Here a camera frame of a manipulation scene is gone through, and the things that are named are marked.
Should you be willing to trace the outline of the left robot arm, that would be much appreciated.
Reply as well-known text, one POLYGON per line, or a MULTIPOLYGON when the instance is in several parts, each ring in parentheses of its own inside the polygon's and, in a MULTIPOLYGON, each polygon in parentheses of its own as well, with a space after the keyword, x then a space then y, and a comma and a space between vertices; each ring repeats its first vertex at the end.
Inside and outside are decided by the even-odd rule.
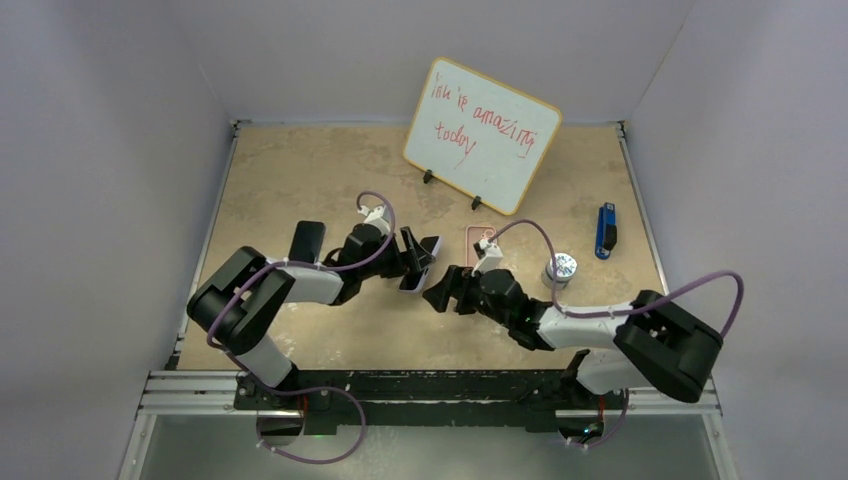
POLYGON ((360 223, 343 246, 321 258, 325 233, 322 222, 300 221, 287 261, 274 262, 250 246, 239 248, 186 307, 214 347, 260 382, 260 397, 275 409, 289 407, 298 395, 299 369, 268 333, 284 304, 339 306, 372 277, 397 278, 400 291, 417 293, 442 244, 439 236, 416 239, 408 227, 394 238, 360 223))

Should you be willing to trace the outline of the phone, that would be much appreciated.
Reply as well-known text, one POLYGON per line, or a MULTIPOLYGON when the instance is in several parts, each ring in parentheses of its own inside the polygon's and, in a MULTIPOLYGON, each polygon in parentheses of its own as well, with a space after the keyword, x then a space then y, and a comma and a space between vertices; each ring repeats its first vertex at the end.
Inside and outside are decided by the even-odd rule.
POLYGON ((415 253, 418 263, 411 267, 409 273, 405 274, 398 286, 400 292, 419 293, 423 290, 432 265, 441 248, 443 238, 441 236, 424 237, 416 246, 415 253))

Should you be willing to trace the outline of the black smartphone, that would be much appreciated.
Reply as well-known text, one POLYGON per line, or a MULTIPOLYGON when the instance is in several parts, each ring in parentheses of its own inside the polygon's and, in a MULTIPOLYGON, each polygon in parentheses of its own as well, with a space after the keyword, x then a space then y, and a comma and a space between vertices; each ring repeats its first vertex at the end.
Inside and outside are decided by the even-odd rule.
POLYGON ((325 234, 326 225, 323 222, 298 221, 290 244, 288 258, 296 262, 315 263, 319 259, 325 234))

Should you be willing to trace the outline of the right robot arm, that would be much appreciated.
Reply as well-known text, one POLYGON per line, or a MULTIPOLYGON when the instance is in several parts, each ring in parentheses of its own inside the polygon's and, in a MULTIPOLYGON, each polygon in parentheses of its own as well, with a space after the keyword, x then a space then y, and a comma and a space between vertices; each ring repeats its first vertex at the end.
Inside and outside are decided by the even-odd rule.
POLYGON ((459 315, 485 316, 527 350, 587 349, 561 381, 564 399, 576 407, 641 387, 695 403, 724 344, 717 330, 653 290, 601 311, 562 313, 553 302, 528 296, 506 269, 480 273, 452 266, 423 298, 440 313, 454 301, 459 315))

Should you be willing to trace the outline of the pink phone case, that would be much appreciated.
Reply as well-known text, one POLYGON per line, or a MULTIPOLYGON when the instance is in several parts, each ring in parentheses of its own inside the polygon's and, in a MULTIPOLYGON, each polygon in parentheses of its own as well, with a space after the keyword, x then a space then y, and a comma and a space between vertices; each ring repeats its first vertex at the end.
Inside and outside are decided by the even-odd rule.
POLYGON ((489 240, 496 233, 496 229, 487 225, 469 225, 465 229, 465 265, 474 267, 479 261, 477 248, 481 240, 489 240))

